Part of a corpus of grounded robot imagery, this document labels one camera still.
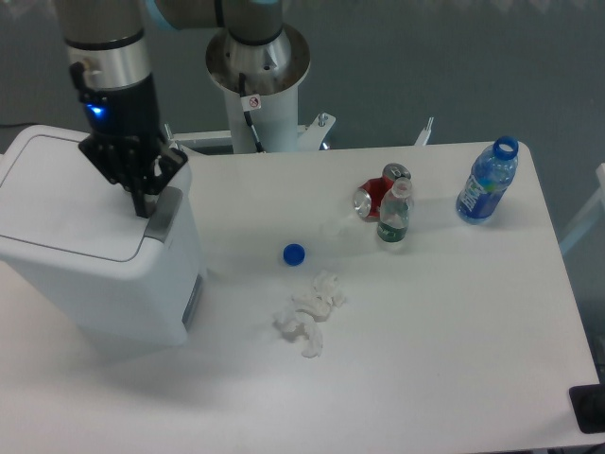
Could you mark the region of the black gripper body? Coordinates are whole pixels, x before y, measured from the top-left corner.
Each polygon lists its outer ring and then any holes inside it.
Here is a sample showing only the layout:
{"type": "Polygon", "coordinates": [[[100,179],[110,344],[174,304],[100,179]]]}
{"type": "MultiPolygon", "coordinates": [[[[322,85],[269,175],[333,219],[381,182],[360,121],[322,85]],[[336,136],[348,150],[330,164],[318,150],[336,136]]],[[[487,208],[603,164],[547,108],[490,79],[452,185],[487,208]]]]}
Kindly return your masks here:
{"type": "Polygon", "coordinates": [[[69,67],[78,101],[94,132],[117,138],[136,138],[147,151],[159,151],[165,142],[152,75],[133,85],[95,89],[86,85],[85,66],[69,67]]]}

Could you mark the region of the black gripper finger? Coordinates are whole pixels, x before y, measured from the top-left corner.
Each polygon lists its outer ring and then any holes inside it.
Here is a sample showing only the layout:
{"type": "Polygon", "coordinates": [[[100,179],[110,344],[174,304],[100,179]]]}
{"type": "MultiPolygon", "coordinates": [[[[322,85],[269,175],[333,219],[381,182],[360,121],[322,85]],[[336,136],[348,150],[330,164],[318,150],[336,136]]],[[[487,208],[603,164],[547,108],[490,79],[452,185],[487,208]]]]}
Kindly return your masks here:
{"type": "Polygon", "coordinates": [[[188,157],[178,148],[157,146],[149,149],[148,160],[148,193],[160,194],[188,162],[188,157]]]}
{"type": "Polygon", "coordinates": [[[78,149],[110,184],[120,184],[130,193],[137,217],[149,218],[152,196],[159,193],[155,174],[159,142],[141,136],[90,134],[78,149]]]}

